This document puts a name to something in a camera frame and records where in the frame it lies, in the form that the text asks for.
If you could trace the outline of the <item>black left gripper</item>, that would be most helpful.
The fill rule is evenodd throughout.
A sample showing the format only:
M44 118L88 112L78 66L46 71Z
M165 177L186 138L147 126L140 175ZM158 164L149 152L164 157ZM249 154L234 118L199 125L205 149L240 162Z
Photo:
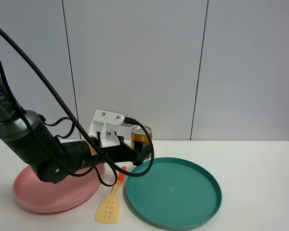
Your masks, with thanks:
M131 162L134 166L140 166L146 159L151 157L151 146L147 143L135 143L134 149L124 142L124 138L119 136L120 145L108 148L101 148L106 156L114 163ZM83 160L83 167L89 164L99 165L105 163L97 151L84 140L89 147L89 155Z

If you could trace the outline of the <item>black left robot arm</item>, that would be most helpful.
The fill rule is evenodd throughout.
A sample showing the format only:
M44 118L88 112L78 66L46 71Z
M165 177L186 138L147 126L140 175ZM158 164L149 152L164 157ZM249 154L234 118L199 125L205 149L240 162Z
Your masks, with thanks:
M151 141L138 141L131 148L113 131L109 135L114 136L116 143L109 146L103 144L100 132L87 141L61 143L48 126L42 115L24 110L15 100L0 62L0 139L29 165L39 180L56 184L67 176L80 178L103 163L108 163L113 171L120 162L140 166L155 155Z

